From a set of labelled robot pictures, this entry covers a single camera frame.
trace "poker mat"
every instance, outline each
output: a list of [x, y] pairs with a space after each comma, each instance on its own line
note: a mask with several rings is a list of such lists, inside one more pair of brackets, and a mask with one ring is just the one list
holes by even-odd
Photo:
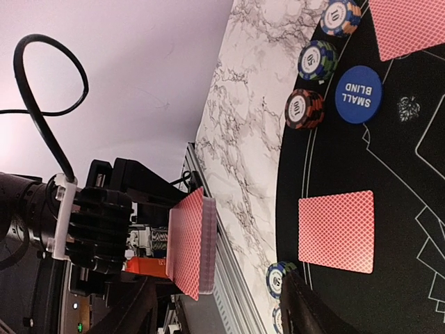
[[[313, 130], [285, 127], [277, 176], [279, 261], [298, 263], [306, 283], [344, 321], [369, 333], [445, 333], [445, 46], [382, 62], [367, 1], [350, 38], [316, 28], [339, 64], [325, 83], [295, 88], [325, 96]], [[381, 109], [365, 124], [342, 120], [335, 88], [356, 65], [383, 82]], [[375, 206], [372, 274], [298, 261], [298, 200], [371, 190]]]

